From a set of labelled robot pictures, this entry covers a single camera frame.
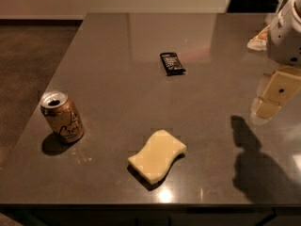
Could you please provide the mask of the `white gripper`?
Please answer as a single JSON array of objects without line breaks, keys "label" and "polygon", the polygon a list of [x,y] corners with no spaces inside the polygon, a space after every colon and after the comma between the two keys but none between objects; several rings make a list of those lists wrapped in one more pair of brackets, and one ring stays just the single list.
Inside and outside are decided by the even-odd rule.
[{"label": "white gripper", "polygon": [[247,48],[265,51],[284,66],[265,73],[251,106],[250,120],[263,125],[275,117],[301,89],[301,0],[288,0],[276,17],[252,38]]}]

